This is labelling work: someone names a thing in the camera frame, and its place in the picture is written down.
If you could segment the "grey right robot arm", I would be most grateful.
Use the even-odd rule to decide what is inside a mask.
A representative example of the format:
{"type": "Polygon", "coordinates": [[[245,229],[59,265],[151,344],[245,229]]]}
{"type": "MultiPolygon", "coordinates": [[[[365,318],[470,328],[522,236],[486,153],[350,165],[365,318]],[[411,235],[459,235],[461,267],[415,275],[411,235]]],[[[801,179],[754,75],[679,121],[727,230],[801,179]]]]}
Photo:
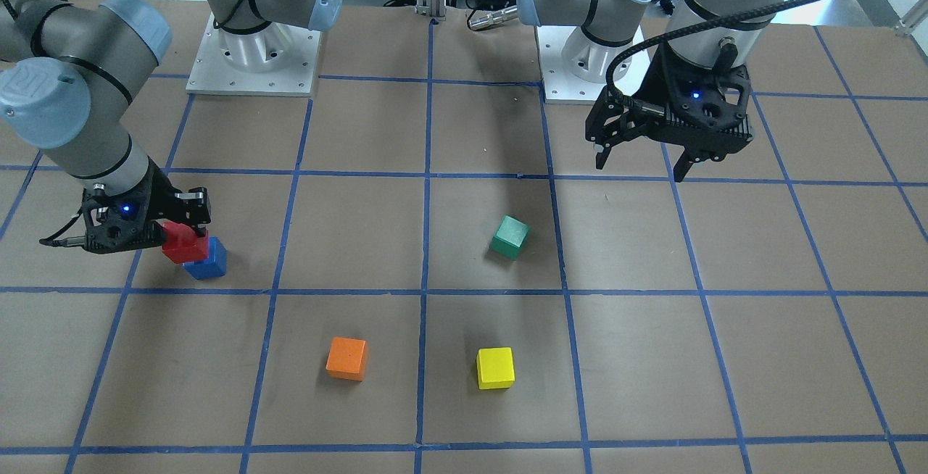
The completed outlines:
{"type": "MultiPolygon", "coordinates": [[[[283,59],[287,26],[327,31],[344,0],[206,0],[212,27],[234,67],[283,59]]],[[[120,124],[153,71],[172,30],[144,0],[2,0],[2,120],[83,187],[72,221],[82,236],[55,233],[44,246],[107,253],[157,247],[166,227],[205,238],[208,192],[176,188],[120,124]]]]}

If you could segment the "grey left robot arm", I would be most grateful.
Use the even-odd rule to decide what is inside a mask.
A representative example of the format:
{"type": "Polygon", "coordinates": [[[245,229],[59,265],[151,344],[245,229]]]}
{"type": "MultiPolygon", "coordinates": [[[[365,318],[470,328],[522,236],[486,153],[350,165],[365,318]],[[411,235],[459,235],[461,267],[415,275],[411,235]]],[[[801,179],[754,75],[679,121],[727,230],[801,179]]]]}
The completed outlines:
{"type": "Polygon", "coordinates": [[[662,1],[670,15],[654,55],[630,54],[641,19],[659,0],[516,0],[536,28],[544,87],[560,103],[593,107],[584,137],[602,169],[622,143],[647,138],[682,147],[676,181],[719,162],[755,137],[747,105],[748,57],[786,0],[662,1]]]}

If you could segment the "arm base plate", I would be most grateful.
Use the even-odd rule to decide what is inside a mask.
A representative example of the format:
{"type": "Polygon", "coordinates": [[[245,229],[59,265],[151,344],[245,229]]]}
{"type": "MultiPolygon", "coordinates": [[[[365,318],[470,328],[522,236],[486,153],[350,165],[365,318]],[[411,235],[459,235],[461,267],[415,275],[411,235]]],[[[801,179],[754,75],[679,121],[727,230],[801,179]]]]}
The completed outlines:
{"type": "Polygon", "coordinates": [[[192,94],[311,97],[323,34],[273,22],[251,35],[207,25],[190,69],[192,94]]]}
{"type": "Polygon", "coordinates": [[[553,104],[593,104],[608,65],[624,50],[593,43],[578,26],[538,26],[536,39],[546,101],[553,104]]]}

